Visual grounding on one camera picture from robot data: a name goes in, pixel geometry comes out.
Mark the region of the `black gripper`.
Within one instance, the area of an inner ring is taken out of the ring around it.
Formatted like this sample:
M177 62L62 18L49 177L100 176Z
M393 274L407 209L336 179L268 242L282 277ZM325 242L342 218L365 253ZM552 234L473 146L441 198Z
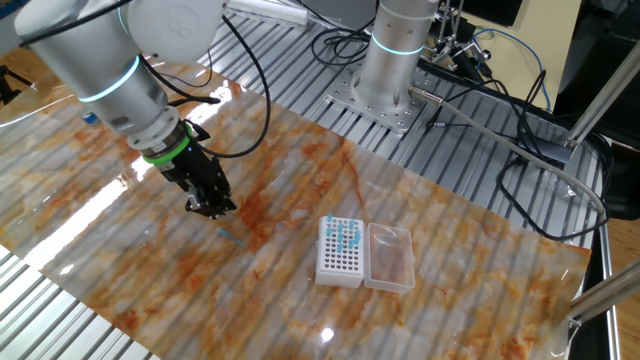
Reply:
M207 157L195 143L182 143L180 151L175 150L171 155L158 163L158 170L168 181L188 192L186 211L217 219L237 209L229 194L229 182L215 157ZM214 192L207 200L201 190Z

